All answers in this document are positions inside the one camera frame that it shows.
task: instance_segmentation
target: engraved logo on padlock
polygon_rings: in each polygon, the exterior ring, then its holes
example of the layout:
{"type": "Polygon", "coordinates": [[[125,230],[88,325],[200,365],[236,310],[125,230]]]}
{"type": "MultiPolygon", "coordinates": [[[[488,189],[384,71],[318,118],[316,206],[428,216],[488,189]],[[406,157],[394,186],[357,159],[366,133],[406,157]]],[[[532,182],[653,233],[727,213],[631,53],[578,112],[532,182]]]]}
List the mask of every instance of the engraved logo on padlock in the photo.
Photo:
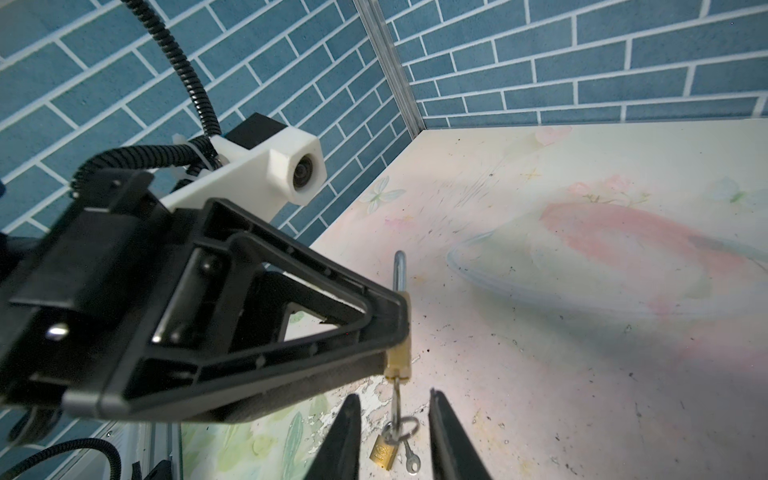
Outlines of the engraved logo on padlock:
{"type": "Polygon", "coordinates": [[[379,435],[376,437],[376,443],[373,444],[370,459],[379,467],[382,467],[385,470],[391,470],[392,464],[395,463],[397,447],[397,445],[389,445],[384,440],[384,437],[379,435]]]}

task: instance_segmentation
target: padlock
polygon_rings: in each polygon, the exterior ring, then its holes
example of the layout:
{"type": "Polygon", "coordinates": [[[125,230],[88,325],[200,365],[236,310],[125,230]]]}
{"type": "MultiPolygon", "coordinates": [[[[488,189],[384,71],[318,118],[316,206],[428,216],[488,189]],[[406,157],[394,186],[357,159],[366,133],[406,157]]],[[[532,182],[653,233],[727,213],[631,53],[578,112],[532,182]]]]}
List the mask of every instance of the padlock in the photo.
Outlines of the padlock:
{"type": "Polygon", "coordinates": [[[376,437],[376,443],[373,444],[373,450],[371,451],[371,460],[379,467],[385,470],[391,470],[392,464],[395,463],[395,456],[397,455],[397,445],[388,444],[382,435],[379,434],[376,437]]]}

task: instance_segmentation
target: brick pattern wallpaper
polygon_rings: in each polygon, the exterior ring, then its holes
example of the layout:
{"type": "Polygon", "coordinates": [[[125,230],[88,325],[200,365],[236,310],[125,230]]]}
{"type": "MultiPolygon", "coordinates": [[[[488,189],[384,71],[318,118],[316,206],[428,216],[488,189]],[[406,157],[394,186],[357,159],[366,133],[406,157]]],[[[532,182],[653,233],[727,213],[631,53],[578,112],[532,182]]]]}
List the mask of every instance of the brick pattern wallpaper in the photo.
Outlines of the brick pattern wallpaper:
{"type": "MultiPolygon", "coordinates": [[[[410,142],[352,0],[150,0],[224,132],[253,112],[321,139],[329,180],[273,221],[312,243],[410,142]]],[[[92,154],[202,133],[159,47],[119,0],[0,2],[0,228],[40,237],[92,154]]],[[[174,185],[158,171],[153,189],[174,185]]]]}
{"type": "Polygon", "coordinates": [[[427,128],[767,116],[764,0],[379,0],[427,128]]]}

